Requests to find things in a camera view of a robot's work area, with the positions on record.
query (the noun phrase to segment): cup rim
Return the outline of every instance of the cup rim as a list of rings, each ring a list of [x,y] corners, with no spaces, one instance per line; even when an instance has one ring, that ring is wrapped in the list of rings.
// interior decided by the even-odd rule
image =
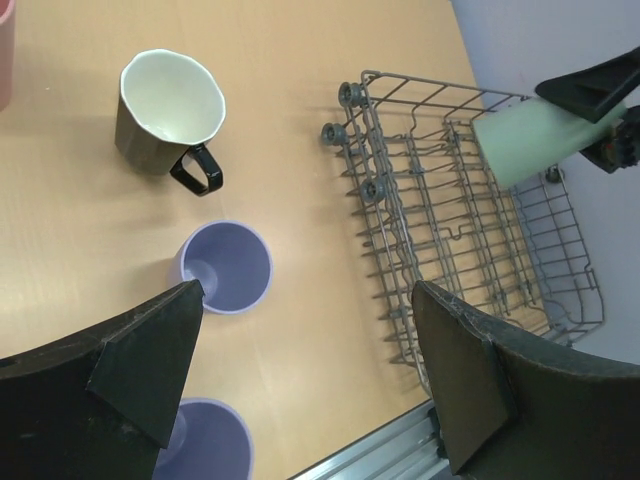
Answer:
[[[247,479],[250,479],[253,474],[253,465],[255,459],[255,446],[253,445],[253,437],[251,436],[251,430],[249,430],[249,426],[244,421],[244,419],[240,416],[240,414],[234,410],[230,405],[221,402],[220,400],[216,400],[214,398],[207,397],[186,397],[180,400],[180,406],[183,405],[193,405],[197,403],[206,403],[209,405],[215,405],[216,407],[220,407],[223,410],[230,413],[240,424],[244,433],[247,437],[247,441],[249,442],[249,474],[247,475]]]
[[[9,0],[7,9],[0,14],[0,24],[6,22],[16,9],[16,0]]]
[[[235,315],[238,313],[245,313],[248,312],[249,310],[251,310],[252,308],[254,308],[256,305],[258,305],[260,302],[262,302],[262,300],[264,300],[264,297],[267,295],[267,293],[269,292],[269,289],[271,288],[271,283],[273,282],[273,257],[271,256],[271,251],[269,250],[269,246],[267,245],[267,242],[264,240],[264,238],[262,238],[262,236],[252,227],[250,227],[249,225],[247,225],[246,223],[242,223],[242,222],[238,222],[235,220],[215,220],[213,222],[209,222],[209,223],[205,223],[204,225],[198,227],[191,235],[189,235],[189,238],[187,238],[186,242],[184,242],[184,246],[180,251],[180,277],[184,280],[185,278],[185,272],[184,272],[184,258],[187,254],[187,250],[189,249],[189,246],[191,245],[191,241],[203,230],[210,228],[212,226],[215,225],[220,225],[220,224],[226,224],[226,225],[236,225],[238,227],[244,228],[245,230],[247,230],[248,232],[250,232],[251,234],[253,234],[254,237],[256,237],[262,247],[264,248],[265,252],[267,252],[267,258],[269,260],[269,278],[267,280],[267,284],[265,285],[264,291],[262,292],[262,294],[260,294],[260,296],[250,305],[247,305],[244,308],[238,309],[238,310],[221,310],[218,308],[214,308],[211,307],[209,305],[207,305],[206,303],[202,302],[202,306],[204,307],[205,310],[211,312],[211,313],[217,313],[220,315]]]
[[[152,50],[144,50],[142,52],[138,52],[131,59],[131,61],[122,69],[122,72],[120,73],[120,98],[122,98],[122,101],[124,102],[125,106],[127,107],[127,110],[129,110],[129,112],[131,113],[131,116],[135,120],[136,124],[140,128],[142,128],[145,132],[148,132],[149,134],[153,135],[154,137],[157,136],[156,133],[154,133],[151,130],[149,130],[149,128],[147,128],[147,126],[144,125],[143,122],[140,122],[138,116],[136,115],[136,113],[131,108],[131,105],[129,105],[129,100],[127,100],[127,95],[124,92],[124,79],[127,76],[127,73],[129,71],[129,69],[134,65],[134,63],[137,60],[139,60],[140,58],[143,58],[143,57],[146,57],[146,56],[149,56],[149,55],[155,55],[155,54],[158,54],[158,53],[163,53],[163,54],[167,54],[168,53],[171,56],[174,56],[174,57],[177,57],[177,58],[182,58],[182,59],[192,63],[197,68],[199,68],[211,80],[211,83],[214,86],[214,88],[215,88],[216,92],[218,93],[218,95],[220,96],[220,100],[221,100],[221,103],[222,103],[222,112],[220,114],[220,120],[218,121],[217,125],[213,128],[212,132],[209,135],[207,135],[206,137],[204,137],[203,139],[201,139],[201,140],[199,140],[199,141],[197,141],[195,143],[175,142],[175,141],[168,140],[166,138],[163,138],[162,140],[166,141],[166,142],[170,142],[170,143],[178,143],[180,145],[192,145],[192,146],[208,142],[213,137],[215,137],[215,135],[220,130],[220,127],[222,127],[222,124],[224,123],[225,118],[227,117],[227,103],[226,103],[226,100],[224,98],[224,94],[222,93],[222,90],[220,89],[220,86],[218,85],[218,82],[216,82],[216,79],[214,78],[213,74],[204,65],[202,65],[200,62],[198,62],[195,58],[190,57],[189,55],[185,55],[183,53],[174,52],[173,50],[168,50],[166,48],[154,48]]]

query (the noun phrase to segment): light green cup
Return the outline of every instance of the light green cup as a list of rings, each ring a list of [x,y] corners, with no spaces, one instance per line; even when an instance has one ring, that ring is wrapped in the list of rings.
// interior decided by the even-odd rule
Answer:
[[[509,188],[604,137],[626,112],[620,103],[593,124],[541,98],[532,98],[473,122],[498,185]]]

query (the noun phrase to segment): mug handle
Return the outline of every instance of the mug handle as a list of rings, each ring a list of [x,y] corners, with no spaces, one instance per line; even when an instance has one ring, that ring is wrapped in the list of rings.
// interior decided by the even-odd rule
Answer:
[[[184,169],[182,161],[184,160],[185,155],[189,155],[198,163],[198,165],[200,165],[200,168],[207,176],[207,185],[203,185]],[[207,150],[207,147],[204,146],[204,143],[189,147],[171,168],[170,173],[173,178],[199,197],[222,188],[222,169],[220,168],[220,165],[218,165],[218,162],[213,158],[213,155],[211,155],[209,150]]]

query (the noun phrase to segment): dishwasher rack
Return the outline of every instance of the dishwasher rack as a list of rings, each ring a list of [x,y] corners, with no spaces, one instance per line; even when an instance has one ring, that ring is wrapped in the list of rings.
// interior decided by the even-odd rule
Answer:
[[[357,197],[357,235],[373,258],[397,342],[393,363],[417,369],[429,392],[411,309],[416,281],[431,280],[468,303],[572,346],[604,323],[604,305],[558,167],[501,190],[473,120],[528,97],[365,70],[343,83],[344,123],[328,123],[342,176]]]

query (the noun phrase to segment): cup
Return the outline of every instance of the cup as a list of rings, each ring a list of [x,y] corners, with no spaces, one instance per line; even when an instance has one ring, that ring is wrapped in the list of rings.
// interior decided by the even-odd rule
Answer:
[[[153,480],[249,480],[253,457],[251,434],[235,410],[217,400],[185,398]]]
[[[243,313],[267,294],[273,261],[265,241],[239,222],[212,222],[193,232],[175,256],[169,284],[200,280],[206,310]]]
[[[11,100],[15,25],[16,0],[0,0],[0,110]]]
[[[169,50],[148,50],[120,76],[115,143],[136,171],[169,173],[203,196],[222,187],[222,170],[205,144],[225,115],[224,96],[204,66]],[[206,185],[185,170],[185,156],[197,162]]]
[[[496,181],[508,188],[597,142],[625,112],[621,103],[591,123],[532,98],[475,120],[473,128]]]

